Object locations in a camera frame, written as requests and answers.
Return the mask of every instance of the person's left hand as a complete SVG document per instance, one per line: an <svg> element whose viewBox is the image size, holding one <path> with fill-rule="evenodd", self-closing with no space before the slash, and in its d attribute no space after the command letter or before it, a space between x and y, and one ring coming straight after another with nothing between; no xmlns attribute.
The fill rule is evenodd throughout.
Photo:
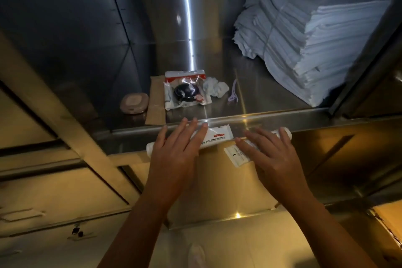
<svg viewBox="0 0 402 268"><path fill-rule="evenodd" d="M183 118L166 141L168 128L164 126L153 146L143 196L165 210L173 205L193 178L194 160L208 130L208 124L202 124L200 130L190 140L198 121L194 118L187 127L186 124L187 119Z"/></svg>

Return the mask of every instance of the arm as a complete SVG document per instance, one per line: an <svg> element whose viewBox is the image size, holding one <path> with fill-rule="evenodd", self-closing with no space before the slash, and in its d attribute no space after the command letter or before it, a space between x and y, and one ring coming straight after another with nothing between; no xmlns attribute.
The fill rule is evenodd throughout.
<svg viewBox="0 0 402 268"><path fill-rule="evenodd" d="M258 129L245 136L261 151L236 138L238 147L255 163L265 188L293 216L321 267L376 268L370 257L314 198L299 157L283 128L281 138Z"/></svg>
<svg viewBox="0 0 402 268"><path fill-rule="evenodd" d="M153 247L169 208L192 179L194 160L207 133L204 123L197 128L197 119L186 127L184 118L165 142L163 127L153 146L151 165L144 192L131 210L115 240L103 256L98 268L146 268Z"/></svg>

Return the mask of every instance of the clear plastic bag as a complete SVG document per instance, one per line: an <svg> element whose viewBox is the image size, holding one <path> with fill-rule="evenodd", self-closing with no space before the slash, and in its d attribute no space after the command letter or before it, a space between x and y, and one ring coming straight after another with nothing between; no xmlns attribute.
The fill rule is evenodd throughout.
<svg viewBox="0 0 402 268"><path fill-rule="evenodd" d="M165 72L165 109L212 103L203 89L206 78L204 70Z"/></svg>

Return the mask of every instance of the bright light strip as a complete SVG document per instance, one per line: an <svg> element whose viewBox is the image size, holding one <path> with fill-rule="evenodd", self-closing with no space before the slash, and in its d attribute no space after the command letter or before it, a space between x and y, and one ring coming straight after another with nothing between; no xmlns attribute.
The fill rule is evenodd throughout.
<svg viewBox="0 0 402 268"><path fill-rule="evenodd" d="M186 12L187 12L187 28L188 28L188 48L190 51L190 70L195 70L194 57L193 57L193 31L191 30L191 15L190 15L190 0L186 0Z"/></svg>

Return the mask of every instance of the white shoe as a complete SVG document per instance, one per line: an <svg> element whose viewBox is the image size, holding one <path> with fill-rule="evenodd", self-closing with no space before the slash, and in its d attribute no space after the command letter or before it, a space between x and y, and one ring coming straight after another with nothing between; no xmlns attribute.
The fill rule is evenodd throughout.
<svg viewBox="0 0 402 268"><path fill-rule="evenodd" d="M198 244L191 244L190 246L188 268L207 268L204 249Z"/></svg>

